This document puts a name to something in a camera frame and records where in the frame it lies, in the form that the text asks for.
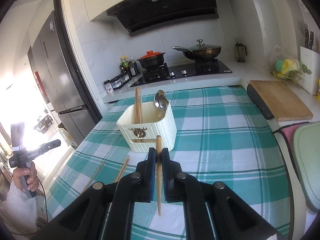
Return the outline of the person's left hand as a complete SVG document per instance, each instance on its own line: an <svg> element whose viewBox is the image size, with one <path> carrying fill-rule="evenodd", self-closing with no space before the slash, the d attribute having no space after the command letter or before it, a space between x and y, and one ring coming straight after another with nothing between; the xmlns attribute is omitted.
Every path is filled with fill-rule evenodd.
<svg viewBox="0 0 320 240"><path fill-rule="evenodd" d="M31 163L31 168L28 167L20 167L16 168L13 171L13 182L15 186L26 192L23 188L22 178L27 179L27 191L35 192L39 187L39 179L37 177L37 170L35 168L34 163Z"/></svg>

